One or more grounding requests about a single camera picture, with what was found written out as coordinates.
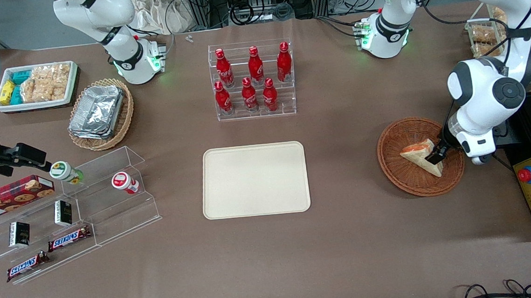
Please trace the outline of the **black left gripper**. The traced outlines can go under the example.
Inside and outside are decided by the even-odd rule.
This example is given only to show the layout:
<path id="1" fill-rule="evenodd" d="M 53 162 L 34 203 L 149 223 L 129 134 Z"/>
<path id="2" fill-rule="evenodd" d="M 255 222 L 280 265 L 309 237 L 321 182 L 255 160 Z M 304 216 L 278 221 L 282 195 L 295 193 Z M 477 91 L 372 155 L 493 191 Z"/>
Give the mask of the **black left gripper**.
<path id="1" fill-rule="evenodd" d="M 438 143 L 435 149 L 427 156 L 427 161 L 433 165 L 437 165 L 447 157 L 450 149 L 462 152 L 462 146 L 457 138 L 450 132 L 448 126 L 443 126 L 438 133 Z"/>

